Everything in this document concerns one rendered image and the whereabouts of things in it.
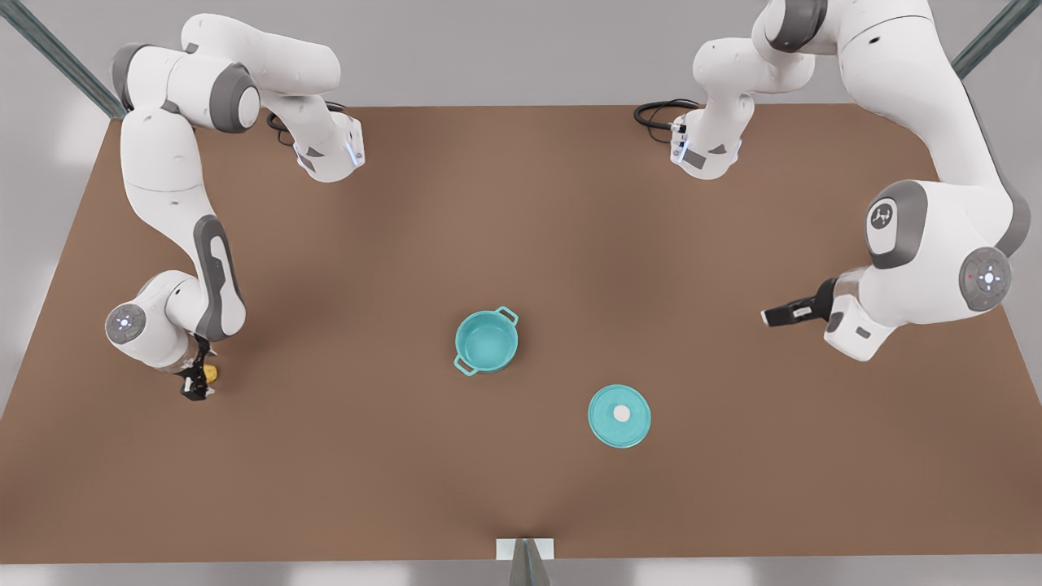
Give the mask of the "white post foot plate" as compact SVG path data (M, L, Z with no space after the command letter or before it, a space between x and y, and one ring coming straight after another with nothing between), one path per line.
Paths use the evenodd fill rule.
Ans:
M526 538L529 545L535 545L543 560L554 560L555 547L554 538ZM496 539L496 560L513 560L516 546L524 541L524 538Z

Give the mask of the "teal pot lid white knob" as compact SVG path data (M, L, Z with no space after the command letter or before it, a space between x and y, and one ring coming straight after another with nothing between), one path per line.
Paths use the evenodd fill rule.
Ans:
M611 383L589 401L587 419L595 437L610 448L632 448L647 437L651 411L635 388Z

